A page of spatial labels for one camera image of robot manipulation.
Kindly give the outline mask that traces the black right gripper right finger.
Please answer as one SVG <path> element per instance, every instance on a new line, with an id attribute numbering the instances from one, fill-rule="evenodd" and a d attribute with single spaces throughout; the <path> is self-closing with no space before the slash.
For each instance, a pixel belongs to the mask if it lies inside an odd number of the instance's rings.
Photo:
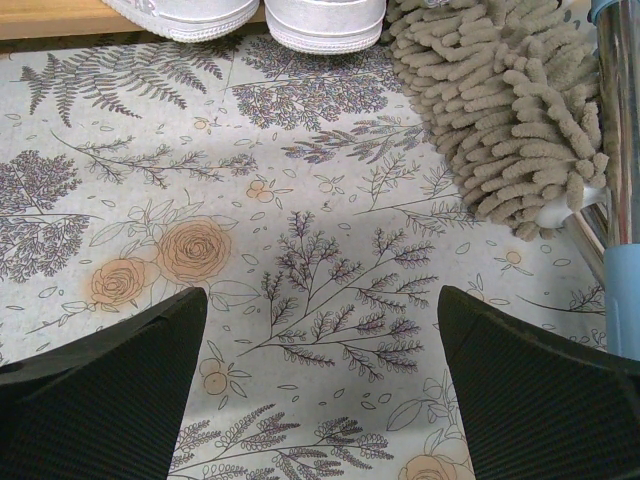
<path id="1" fill-rule="evenodd" d="M 639 364 L 453 287 L 439 332 L 479 479 L 636 479 Z"/>

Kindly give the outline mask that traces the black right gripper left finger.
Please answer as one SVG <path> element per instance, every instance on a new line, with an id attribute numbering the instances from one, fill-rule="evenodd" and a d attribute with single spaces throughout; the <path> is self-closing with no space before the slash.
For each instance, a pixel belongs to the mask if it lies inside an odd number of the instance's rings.
<path id="1" fill-rule="evenodd" d="M 164 479 L 207 317 L 188 288 L 1 369 L 4 479 Z"/>

